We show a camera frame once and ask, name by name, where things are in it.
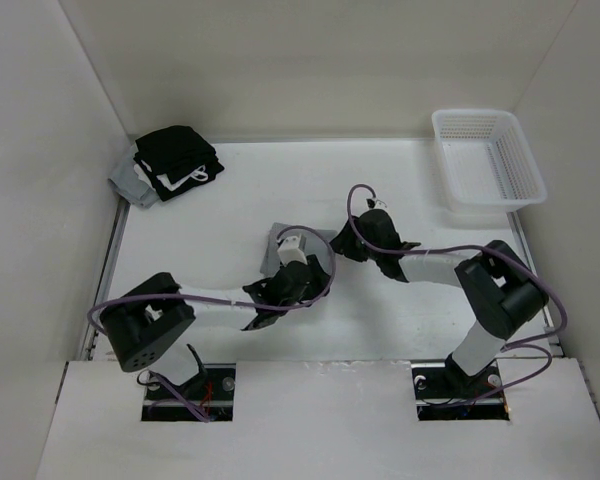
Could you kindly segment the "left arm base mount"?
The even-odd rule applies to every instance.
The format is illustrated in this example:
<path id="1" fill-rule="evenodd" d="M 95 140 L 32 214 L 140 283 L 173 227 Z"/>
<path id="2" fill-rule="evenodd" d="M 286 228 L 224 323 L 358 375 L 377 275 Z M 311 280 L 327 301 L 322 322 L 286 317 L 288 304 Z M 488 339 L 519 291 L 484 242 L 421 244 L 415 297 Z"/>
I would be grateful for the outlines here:
<path id="1" fill-rule="evenodd" d="M 211 422 L 232 422 L 234 418 L 234 395 L 236 390 L 235 364 L 206 364 L 206 379 L 187 393 L 185 398 L 200 407 Z M 141 420 L 144 422 L 200 422 L 186 406 L 163 385 L 154 380 L 147 371 L 136 377 L 136 383 L 144 388 Z"/>

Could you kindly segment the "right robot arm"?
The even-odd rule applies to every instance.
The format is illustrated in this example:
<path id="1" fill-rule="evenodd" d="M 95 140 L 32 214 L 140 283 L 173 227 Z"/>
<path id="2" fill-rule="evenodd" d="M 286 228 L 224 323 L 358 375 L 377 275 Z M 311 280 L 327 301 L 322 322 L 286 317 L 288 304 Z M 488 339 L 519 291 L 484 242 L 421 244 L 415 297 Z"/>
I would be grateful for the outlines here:
<path id="1" fill-rule="evenodd" d="M 475 322 L 445 359 L 444 384 L 453 394 L 469 394 L 507 341 L 548 303 L 549 296 L 529 276 L 503 261 L 519 257 L 500 240 L 473 257 L 455 253 L 414 255 L 418 242 L 405 242 L 389 214 L 371 209 L 354 216 L 331 241 L 335 253 L 356 262 L 371 260 L 388 278 L 426 282 L 463 291 Z"/>

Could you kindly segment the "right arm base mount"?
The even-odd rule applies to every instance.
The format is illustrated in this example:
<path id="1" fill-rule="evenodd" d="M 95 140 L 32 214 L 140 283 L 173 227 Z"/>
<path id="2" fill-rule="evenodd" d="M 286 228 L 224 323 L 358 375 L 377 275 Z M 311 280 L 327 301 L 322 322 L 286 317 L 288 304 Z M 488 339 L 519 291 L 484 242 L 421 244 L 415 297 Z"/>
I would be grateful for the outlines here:
<path id="1" fill-rule="evenodd" d="M 445 377 L 445 365 L 440 362 L 414 363 L 411 374 L 414 384 L 416 414 L 420 421 L 508 421 L 505 395 L 499 392 L 477 400 L 502 384 L 496 362 L 474 379 L 453 384 Z"/>

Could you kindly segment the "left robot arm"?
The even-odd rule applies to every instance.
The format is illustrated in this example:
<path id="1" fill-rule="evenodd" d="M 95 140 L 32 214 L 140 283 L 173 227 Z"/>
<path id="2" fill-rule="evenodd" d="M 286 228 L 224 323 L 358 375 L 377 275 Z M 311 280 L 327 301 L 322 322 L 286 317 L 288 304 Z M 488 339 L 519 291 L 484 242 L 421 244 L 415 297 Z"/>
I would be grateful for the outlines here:
<path id="1" fill-rule="evenodd" d="M 178 284 L 168 272 L 153 275 L 99 313 L 121 370 L 156 372 L 186 399 L 204 387 L 204 373 L 187 358 L 197 327 L 254 332 L 328 293 L 332 276 L 314 255 L 282 264 L 273 276 L 234 290 L 203 290 Z"/>

